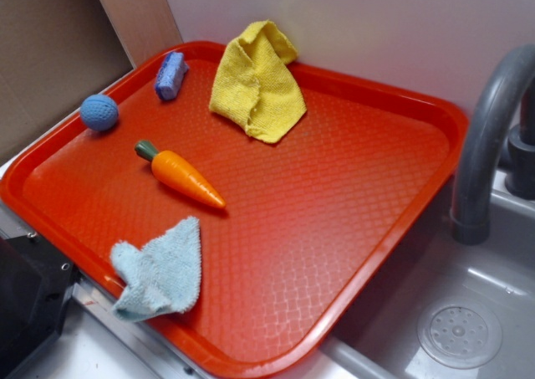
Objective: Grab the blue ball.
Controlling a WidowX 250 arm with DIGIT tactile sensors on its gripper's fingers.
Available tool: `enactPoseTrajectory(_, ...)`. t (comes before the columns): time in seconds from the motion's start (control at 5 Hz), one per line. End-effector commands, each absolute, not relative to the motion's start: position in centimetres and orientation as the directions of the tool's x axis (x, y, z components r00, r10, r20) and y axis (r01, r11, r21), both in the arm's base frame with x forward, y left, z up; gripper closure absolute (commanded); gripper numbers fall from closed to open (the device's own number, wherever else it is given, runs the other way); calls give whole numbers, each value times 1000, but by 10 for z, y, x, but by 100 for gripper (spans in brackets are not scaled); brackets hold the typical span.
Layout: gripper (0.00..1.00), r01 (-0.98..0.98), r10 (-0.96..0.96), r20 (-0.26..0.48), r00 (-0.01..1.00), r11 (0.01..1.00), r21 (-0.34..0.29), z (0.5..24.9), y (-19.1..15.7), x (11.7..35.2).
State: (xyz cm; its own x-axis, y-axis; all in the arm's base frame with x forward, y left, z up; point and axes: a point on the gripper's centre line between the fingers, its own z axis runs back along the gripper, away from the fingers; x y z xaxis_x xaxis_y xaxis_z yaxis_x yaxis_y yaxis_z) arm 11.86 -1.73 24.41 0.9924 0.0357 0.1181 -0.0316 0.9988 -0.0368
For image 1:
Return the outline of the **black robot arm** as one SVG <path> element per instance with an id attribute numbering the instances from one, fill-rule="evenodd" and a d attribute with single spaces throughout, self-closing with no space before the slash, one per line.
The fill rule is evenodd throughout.
<path id="1" fill-rule="evenodd" d="M 1 240 L 1 377 L 16 376 L 62 334 L 74 262 L 37 234 Z"/>

